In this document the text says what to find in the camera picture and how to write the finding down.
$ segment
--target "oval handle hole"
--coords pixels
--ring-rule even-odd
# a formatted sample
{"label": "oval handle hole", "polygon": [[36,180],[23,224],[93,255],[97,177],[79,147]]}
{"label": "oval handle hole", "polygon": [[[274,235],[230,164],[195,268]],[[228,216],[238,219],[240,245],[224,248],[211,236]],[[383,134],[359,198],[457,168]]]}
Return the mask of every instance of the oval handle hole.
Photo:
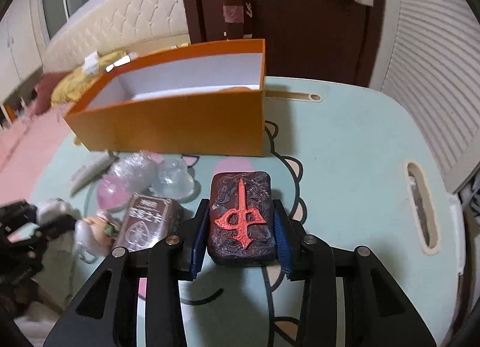
{"label": "oval handle hole", "polygon": [[433,255],[438,250],[439,243],[437,218],[425,175],[419,165],[414,162],[406,165],[406,180],[422,247],[427,254]]}
{"label": "oval handle hole", "polygon": [[289,101],[304,101],[319,103],[322,97],[319,94],[309,94],[306,92],[278,91],[274,89],[265,90],[265,96],[273,99],[287,99]]}

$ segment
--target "corrugated white panel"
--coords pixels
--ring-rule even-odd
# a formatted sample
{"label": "corrugated white panel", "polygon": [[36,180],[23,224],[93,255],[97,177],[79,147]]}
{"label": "corrugated white panel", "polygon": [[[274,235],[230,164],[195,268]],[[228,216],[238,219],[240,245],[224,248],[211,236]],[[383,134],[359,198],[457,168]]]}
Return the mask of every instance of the corrugated white panel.
{"label": "corrugated white panel", "polygon": [[480,25],[465,0],[400,0],[381,91],[409,111],[454,192],[480,161],[466,153],[480,127]]}

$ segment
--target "window frame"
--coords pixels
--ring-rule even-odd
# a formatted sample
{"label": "window frame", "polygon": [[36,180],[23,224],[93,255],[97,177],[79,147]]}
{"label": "window frame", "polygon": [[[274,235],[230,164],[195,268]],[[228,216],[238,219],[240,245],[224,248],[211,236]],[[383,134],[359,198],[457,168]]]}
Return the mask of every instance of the window frame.
{"label": "window frame", "polygon": [[37,0],[38,13],[40,15],[40,25],[42,29],[42,35],[45,41],[45,46],[48,46],[52,41],[63,35],[73,24],[75,24],[82,17],[87,15],[93,8],[97,7],[106,0],[89,0],[82,5],[73,15],[68,15],[67,1],[63,0],[63,10],[66,16],[66,23],[50,38],[49,30],[47,28],[47,21],[45,20],[45,12],[43,9],[43,0]]}

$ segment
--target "red pillow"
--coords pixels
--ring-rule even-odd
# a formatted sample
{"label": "red pillow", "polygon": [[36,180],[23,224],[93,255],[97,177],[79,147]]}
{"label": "red pillow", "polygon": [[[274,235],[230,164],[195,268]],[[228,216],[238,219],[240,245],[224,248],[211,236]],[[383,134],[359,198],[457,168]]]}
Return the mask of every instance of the red pillow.
{"label": "red pillow", "polygon": [[57,84],[70,72],[47,72],[42,74],[40,81],[37,83],[35,90],[37,91],[37,99],[32,107],[32,114],[40,115],[50,108],[50,99],[53,90]]}

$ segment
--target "figurine keychain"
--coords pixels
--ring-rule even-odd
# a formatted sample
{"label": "figurine keychain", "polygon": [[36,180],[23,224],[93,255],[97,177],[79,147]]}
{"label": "figurine keychain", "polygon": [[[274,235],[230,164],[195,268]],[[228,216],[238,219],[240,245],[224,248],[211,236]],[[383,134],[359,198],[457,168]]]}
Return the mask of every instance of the figurine keychain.
{"label": "figurine keychain", "polygon": [[[75,224],[75,241],[78,245],[78,256],[85,263],[91,264],[99,256],[109,254],[115,238],[119,234],[119,224],[112,215],[99,209],[97,215],[85,217]],[[86,253],[93,255],[87,259]]]}

